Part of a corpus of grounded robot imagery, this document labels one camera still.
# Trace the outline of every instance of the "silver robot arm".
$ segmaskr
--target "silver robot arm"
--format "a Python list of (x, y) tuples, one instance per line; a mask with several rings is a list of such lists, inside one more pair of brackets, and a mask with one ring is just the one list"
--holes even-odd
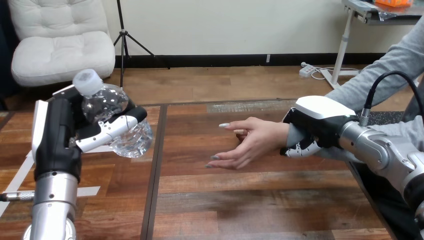
[(415, 212), (415, 222), (424, 238), (424, 152), (405, 137), (362, 126), (364, 122), (353, 110), (323, 96), (299, 98), (283, 121), (305, 130), (308, 137), (282, 149), (282, 155), (306, 157), (331, 147), (353, 153), (400, 192)]
[(0, 194), (0, 201), (33, 201), (32, 223), (23, 240), (76, 240), (74, 226), (81, 154), (111, 142), (147, 117), (131, 101), (107, 122), (90, 124), (73, 85), (37, 101), (32, 124), (35, 191)]

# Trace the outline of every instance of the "white bottle cap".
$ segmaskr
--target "white bottle cap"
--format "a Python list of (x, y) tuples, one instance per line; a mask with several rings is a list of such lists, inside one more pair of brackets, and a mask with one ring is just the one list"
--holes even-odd
[(78, 72), (73, 77), (72, 84), (84, 96), (92, 96), (103, 88), (103, 80), (93, 69)]

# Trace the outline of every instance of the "white table leg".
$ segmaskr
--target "white table leg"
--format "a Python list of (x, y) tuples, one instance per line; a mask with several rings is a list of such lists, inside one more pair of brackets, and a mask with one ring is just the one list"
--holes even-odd
[(352, 22), (354, 21), (355, 11), (352, 9), (348, 10), (348, 17), (344, 34), (341, 37), (340, 48), (338, 49), (337, 60), (335, 61), (334, 72), (331, 76), (327, 71), (324, 75), (327, 82), (333, 87), (339, 87), (337, 80), (340, 75), (340, 69), (342, 68), (343, 58), (345, 57), (346, 48), (348, 47), (349, 35), (351, 33)]

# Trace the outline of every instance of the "woman's hand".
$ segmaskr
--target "woman's hand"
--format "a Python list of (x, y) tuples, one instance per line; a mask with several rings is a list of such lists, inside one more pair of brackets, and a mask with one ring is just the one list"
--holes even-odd
[(206, 168), (241, 169), (266, 153), (285, 147), (289, 133), (287, 123), (264, 121), (256, 117), (219, 126), (234, 131), (241, 144), (234, 150), (210, 157), (213, 161)]

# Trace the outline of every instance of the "tripod stand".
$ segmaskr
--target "tripod stand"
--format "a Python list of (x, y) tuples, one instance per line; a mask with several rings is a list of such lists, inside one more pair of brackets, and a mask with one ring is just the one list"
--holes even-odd
[(143, 46), (141, 43), (139, 43), (134, 37), (132, 37), (128, 31), (124, 28), (124, 20), (122, 19), (122, 10), (121, 10), (121, 0), (116, 0), (116, 3), (118, 5), (118, 12), (119, 12), (119, 21), (120, 21), (120, 28), (121, 31), (119, 32), (118, 38), (115, 40), (113, 45), (115, 46), (120, 38), (122, 38), (122, 47), (121, 47), (121, 66), (120, 66), (120, 87), (123, 87), (124, 84), (124, 51), (125, 51), (125, 60), (128, 62), (128, 60), (131, 58), (131, 56), (128, 54), (128, 47), (127, 47), (127, 37), (132, 39), (136, 44), (138, 44), (140, 47), (142, 47), (148, 54), (150, 54), (153, 59), (158, 59), (164, 66), (166, 66), (168, 69), (171, 69), (166, 63), (164, 63), (159, 57), (154, 55), (151, 51), (149, 51), (145, 46)]

